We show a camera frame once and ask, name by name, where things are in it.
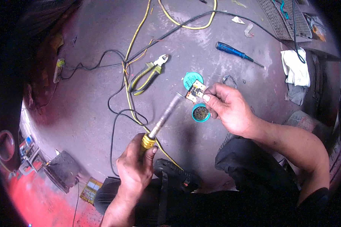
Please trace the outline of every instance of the gray plastic crate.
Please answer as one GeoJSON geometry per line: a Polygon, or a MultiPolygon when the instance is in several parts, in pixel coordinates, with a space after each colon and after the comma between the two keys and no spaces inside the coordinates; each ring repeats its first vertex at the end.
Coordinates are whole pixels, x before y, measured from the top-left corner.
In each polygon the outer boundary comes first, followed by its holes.
{"type": "MultiPolygon", "coordinates": [[[[283,10],[288,13],[287,20],[280,11],[280,3],[273,0],[257,0],[268,17],[277,38],[282,40],[294,40],[293,32],[293,0],[285,0],[283,10]]],[[[296,32],[297,36],[303,38],[312,38],[312,32],[308,26],[307,20],[295,2],[296,32]]]]}

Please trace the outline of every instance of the gray rag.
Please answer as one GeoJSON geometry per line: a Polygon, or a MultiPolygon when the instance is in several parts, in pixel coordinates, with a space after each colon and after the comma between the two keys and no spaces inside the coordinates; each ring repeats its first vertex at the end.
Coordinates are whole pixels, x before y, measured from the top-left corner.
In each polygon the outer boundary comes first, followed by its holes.
{"type": "Polygon", "coordinates": [[[302,105],[304,96],[307,92],[307,86],[295,86],[294,84],[288,84],[288,99],[294,102],[295,104],[302,105]]]}

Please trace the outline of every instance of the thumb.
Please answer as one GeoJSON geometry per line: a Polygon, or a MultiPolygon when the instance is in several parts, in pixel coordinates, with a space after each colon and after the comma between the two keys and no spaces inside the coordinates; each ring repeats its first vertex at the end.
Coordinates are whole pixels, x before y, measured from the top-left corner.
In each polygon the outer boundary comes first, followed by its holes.
{"type": "Polygon", "coordinates": [[[143,157],[144,166],[146,167],[153,166],[153,159],[157,150],[158,150],[158,147],[153,146],[145,152],[144,157],[143,157]]]}
{"type": "Polygon", "coordinates": [[[216,96],[211,94],[204,94],[202,99],[206,102],[208,106],[210,106],[214,111],[218,114],[221,109],[224,107],[224,103],[221,102],[216,96]]]}

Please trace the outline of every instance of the red floor paint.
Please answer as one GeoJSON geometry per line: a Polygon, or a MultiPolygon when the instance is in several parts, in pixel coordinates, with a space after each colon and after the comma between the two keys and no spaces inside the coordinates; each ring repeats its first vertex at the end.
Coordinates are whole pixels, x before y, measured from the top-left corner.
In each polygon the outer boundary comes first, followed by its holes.
{"type": "MultiPolygon", "coordinates": [[[[80,193],[85,183],[80,182],[80,193]]],[[[7,191],[18,212],[33,227],[72,226],[76,208],[78,186],[63,193],[43,173],[31,172],[27,176],[8,181],[7,191]]],[[[102,219],[95,208],[78,200],[74,226],[99,226],[102,219]]]]}

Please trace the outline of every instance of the shoe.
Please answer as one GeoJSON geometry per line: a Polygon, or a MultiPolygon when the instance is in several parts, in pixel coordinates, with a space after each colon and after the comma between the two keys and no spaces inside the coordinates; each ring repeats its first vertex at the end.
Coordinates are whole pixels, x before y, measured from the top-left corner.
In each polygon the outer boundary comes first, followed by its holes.
{"type": "Polygon", "coordinates": [[[173,162],[165,159],[157,159],[153,163],[154,174],[162,179],[162,172],[168,175],[168,184],[176,191],[191,193],[199,188],[201,180],[193,173],[181,170],[173,162]]]}

